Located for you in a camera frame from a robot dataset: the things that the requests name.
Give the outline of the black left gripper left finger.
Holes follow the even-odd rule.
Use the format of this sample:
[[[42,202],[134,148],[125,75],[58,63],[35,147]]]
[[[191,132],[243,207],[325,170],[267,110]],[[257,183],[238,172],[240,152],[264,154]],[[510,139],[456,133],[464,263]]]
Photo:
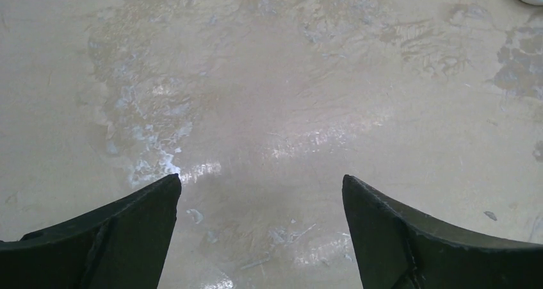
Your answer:
[[[1,243],[2,288],[156,288],[182,184],[167,175],[78,217]]]

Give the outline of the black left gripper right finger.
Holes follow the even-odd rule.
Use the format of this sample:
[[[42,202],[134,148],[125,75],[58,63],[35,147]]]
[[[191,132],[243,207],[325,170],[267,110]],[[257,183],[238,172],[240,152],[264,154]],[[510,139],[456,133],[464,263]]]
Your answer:
[[[344,212],[364,288],[541,288],[542,246],[464,229],[355,176]]]

